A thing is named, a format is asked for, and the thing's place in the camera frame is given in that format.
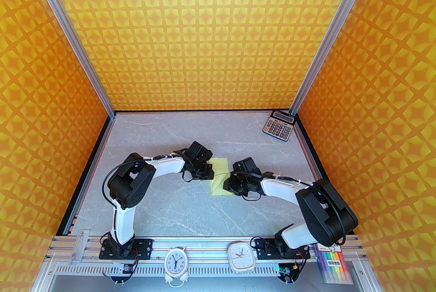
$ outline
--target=label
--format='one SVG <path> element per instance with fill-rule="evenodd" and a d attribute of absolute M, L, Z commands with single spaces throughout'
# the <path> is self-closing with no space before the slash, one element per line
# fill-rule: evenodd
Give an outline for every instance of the label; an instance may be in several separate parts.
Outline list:
<path fill-rule="evenodd" d="M 333 252 L 333 253 L 335 253 L 335 252 L 342 251 L 341 247 L 339 245 L 336 245 L 336 244 L 334 244 L 331 247 L 327 247 L 327 246 L 321 245 L 319 243 L 317 245 L 318 245 L 318 250 L 320 250 L 321 252 Z"/>
<path fill-rule="evenodd" d="M 341 261 L 334 261 L 333 259 L 326 259 L 327 267 L 342 267 Z"/>

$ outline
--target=calculator display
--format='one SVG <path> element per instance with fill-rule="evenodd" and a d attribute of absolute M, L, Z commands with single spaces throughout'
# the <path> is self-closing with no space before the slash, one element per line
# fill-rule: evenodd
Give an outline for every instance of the calculator display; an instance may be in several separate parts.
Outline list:
<path fill-rule="evenodd" d="M 294 123 L 294 118 L 290 118 L 289 116 L 286 116 L 284 114 L 280 114 L 278 111 L 275 111 L 273 116 L 277 119 L 281 119 L 283 121 L 289 122 L 290 124 Z"/>

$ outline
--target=yellow cloth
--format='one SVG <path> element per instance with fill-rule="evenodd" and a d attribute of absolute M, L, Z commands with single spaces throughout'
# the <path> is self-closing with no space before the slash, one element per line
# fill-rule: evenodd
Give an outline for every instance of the yellow cloth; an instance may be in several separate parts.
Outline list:
<path fill-rule="evenodd" d="M 215 173 L 213 180 L 211 180 L 211 194 L 233 195 L 222 188 L 224 181 L 230 176 L 227 158 L 211 158 L 209 163 L 212 164 L 212 169 Z"/>

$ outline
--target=clock face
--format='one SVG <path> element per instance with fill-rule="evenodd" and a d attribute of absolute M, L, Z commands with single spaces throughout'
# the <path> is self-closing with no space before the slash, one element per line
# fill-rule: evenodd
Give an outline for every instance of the clock face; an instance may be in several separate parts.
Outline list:
<path fill-rule="evenodd" d="M 254 266 L 254 254 L 251 247 L 245 243 L 229 246 L 229 259 L 236 269 L 249 269 Z"/>
<path fill-rule="evenodd" d="M 177 275 L 186 268 L 186 257 L 180 251 L 170 252 L 165 263 L 168 272 Z"/>

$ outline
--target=orange patterned wall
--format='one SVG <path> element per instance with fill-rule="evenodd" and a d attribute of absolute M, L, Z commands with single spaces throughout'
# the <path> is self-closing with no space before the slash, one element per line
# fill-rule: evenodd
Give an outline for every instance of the orange patterned wall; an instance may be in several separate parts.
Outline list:
<path fill-rule="evenodd" d="M 299 115 L 386 291 L 436 291 L 436 0 L 358 0 Z"/>
<path fill-rule="evenodd" d="M 286 108 L 340 0 L 62 0 L 116 110 Z"/>
<path fill-rule="evenodd" d="M 0 290 L 28 291 L 106 119 L 46 0 L 0 0 Z"/>

